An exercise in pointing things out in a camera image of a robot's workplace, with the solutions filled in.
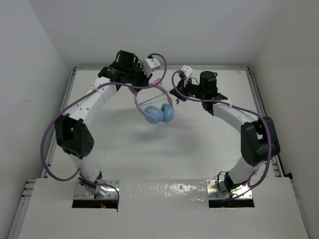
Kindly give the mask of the pink blue cat-ear headphones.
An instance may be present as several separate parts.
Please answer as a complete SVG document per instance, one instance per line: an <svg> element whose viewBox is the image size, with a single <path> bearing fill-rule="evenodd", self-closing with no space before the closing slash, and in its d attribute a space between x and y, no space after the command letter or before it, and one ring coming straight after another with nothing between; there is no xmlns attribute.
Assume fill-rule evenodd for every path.
<svg viewBox="0 0 319 239"><path fill-rule="evenodd" d="M137 107L137 110L144 116L147 122L151 124L157 124L159 122L164 122L169 124L173 120L175 110L173 108L173 102L171 97L168 95L168 91L162 86L162 83L158 83L160 80L157 79L155 82L150 82L149 85L161 91L161 94L153 97L149 100L146 100L142 103L138 103L138 91L135 89L130 89L130 92L134 95L134 103ZM147 106L145 109L142 108L142 105L146 102L149 102L153 99L156 99L160 96L166 96L167 103L162 104L161 108L156 106Z"/></svg>

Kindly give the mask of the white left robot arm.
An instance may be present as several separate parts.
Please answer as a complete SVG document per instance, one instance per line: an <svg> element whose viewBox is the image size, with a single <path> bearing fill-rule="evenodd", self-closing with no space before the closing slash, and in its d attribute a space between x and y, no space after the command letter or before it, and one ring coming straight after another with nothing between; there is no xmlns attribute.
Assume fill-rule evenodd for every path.
<svg viewBox="0 0 319 239"><path fill-rule="evenodd" d="M153 57L139 61L133 53L119 51L116 60L105 66L89 90L88 97L76 103L55 121L57 145L70 156L77 169L90 182L100 176L100 170L88 155L94 146L90 124L106 103L119 90L119 84L146 87L160 63Z"/></svg>

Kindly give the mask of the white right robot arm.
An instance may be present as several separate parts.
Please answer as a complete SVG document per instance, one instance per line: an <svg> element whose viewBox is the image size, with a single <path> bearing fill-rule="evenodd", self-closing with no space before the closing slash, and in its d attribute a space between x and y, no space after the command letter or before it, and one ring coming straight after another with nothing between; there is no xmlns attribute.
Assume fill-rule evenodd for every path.
<svg viewBox="0 0 319 239"><path fill-rule="evenodd" d="M273 120L232 104L218 92L215 72L201 72L197 85L182 70L175 71L173 75L179 75L180 81L173 83L172 95L182 101L201 103L205 111L240 133L241 157L225 173L223 187L218 190L229 193L241 185L250 189L260 185L268 174L272 158L281 151Z"/></svg>

